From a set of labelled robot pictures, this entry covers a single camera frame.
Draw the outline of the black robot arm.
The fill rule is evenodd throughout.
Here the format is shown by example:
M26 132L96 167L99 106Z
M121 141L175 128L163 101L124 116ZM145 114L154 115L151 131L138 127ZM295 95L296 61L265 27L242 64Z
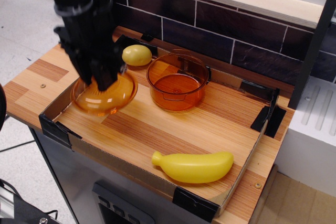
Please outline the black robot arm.
M64 26L56 27L61 47L68 54L80 78L99 91L113 85L125 63L112 40L116 27L113 0L54 0L54 10Z

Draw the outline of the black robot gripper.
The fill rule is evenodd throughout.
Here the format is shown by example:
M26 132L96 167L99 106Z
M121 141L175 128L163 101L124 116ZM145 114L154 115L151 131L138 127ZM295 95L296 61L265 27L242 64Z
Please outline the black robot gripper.
M124 73L121 46L114 43L115 29L112 8L94 6L55 6L64 26L55 28L61 47L85 84L91 84L92 75L99 91L106 91Z

